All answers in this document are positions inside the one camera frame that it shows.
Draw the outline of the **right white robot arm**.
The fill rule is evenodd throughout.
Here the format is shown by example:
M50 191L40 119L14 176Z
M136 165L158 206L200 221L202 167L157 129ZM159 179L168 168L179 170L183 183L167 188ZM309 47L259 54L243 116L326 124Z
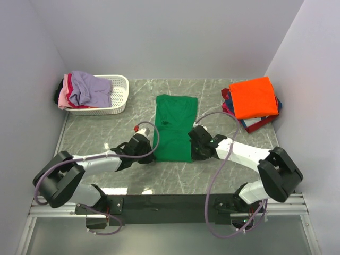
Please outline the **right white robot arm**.
M285 202L303 180L303 174L281 147L263 149L233 141L224 135L212 137L205 126L189 133L193 160L229 160L259 174L260 180L242 185L233 195L233 206L245 212L257 201L271 198Z

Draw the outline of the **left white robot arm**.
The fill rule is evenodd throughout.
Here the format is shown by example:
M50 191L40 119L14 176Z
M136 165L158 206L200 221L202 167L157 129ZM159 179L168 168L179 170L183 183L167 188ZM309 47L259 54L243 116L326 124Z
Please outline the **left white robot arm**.
M95 214L105 210L106 200L102 190L96 185L81 183L84 177L104 172L119 172L133 163L149 164L155 160L153 150L144 128L125 142L104 153L94 155L71 155L59 152L33 179L35 198L41 195L45 202L58 208L67 202L85 204Z

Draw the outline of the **green t shirt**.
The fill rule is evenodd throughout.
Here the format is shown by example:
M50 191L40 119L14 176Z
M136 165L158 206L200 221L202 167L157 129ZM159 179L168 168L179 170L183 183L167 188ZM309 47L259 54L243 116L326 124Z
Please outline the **green t shirt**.
M198 99L189 96L159 95L156 97L156 116L153 146L158 162L193 161L188 133L197 117Z

